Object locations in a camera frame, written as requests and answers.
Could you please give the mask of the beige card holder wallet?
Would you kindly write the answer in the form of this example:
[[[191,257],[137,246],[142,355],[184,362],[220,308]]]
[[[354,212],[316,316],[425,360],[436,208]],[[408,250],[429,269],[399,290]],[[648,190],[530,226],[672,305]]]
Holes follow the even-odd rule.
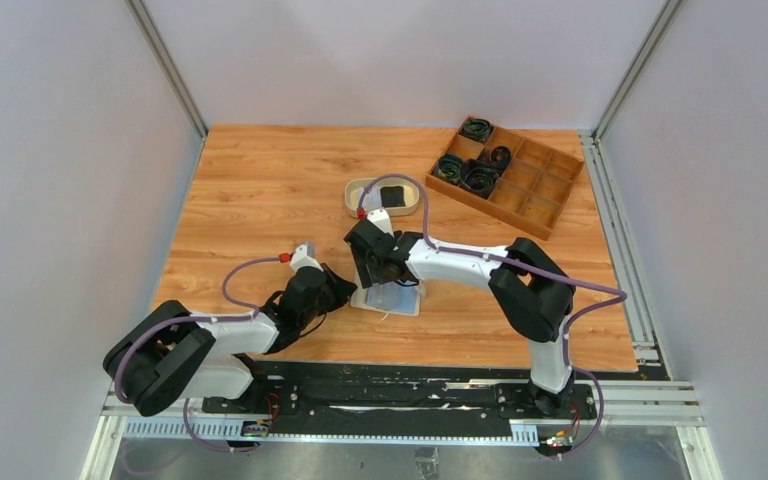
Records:
[[[366,289],[360,284],[358,274],[354,275],[357,290],[352,294],[350,306],[357,309],[381,312],[385,315],[418,316],[421,302],[425,297],[422,283],[408,286],[396,282],[376,284]]]

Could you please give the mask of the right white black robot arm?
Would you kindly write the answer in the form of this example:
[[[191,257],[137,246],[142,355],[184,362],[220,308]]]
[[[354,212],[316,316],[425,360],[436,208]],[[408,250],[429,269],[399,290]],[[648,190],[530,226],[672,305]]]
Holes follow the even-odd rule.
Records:
[[[571,403],[574,374],[564,329],[575,286],[533,241],[478,247],[394,231],[389,221],[359,221],[344,237],[363,287],[440,280],[490,292],[510,326],[529,344],[528,395],[544,417]]]

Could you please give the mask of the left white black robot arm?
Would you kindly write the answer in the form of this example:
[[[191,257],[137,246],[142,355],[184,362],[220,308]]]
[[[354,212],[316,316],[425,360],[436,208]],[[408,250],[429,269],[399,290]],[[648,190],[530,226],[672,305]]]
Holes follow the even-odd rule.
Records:
[[[286,349],[314,319],[347,305],[356,289],[321,264],[296,269],[284,289],[244,314],[195,312],[168,300],[108,351],[102,368],[117,398],[144,417],[200,397],[228,399],[253,413],[267,389],[249,355]]]

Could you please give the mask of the white card in tray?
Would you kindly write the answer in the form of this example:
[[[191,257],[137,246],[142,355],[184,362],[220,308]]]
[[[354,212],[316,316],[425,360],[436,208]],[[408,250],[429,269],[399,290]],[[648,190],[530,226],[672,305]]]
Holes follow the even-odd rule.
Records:
[[[381,190],[378,187],[370,189],[359,202],[359,207],[365,210],[375,210],[383,207]]]

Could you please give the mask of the black card in tray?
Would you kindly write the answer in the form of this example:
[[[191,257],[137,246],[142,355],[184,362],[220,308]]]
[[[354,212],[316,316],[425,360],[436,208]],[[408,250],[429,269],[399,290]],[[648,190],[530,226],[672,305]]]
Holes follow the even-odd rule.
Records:
[[[401,185],[383,186],[380,188],[383,208],[401,208],[406,206],[405,190]]]

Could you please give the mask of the beige oval tray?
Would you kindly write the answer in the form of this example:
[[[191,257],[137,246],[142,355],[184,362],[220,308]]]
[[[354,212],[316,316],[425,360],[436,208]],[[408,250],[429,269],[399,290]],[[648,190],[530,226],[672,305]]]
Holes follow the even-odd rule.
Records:
[[[344,188],[344,208],[356,218],[358,202],[365,188],[373,178],[361,178],[349,181]],[[417,186],[402,178],[388,177],[376,182],[363,199],[362,207],[366,211],[385,209],[391,217],[413,214],[421,203]]]

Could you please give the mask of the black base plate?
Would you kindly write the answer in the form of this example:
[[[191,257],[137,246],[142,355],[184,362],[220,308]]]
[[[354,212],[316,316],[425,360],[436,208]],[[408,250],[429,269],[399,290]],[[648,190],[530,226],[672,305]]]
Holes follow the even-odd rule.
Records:
[[[496,437],[513,420],[560,428],[593,420],[588,384],[555,407],[514,368],[262,361],[245,400],[197,400],[197,413],[265,415],[275,433],[351,436]]]

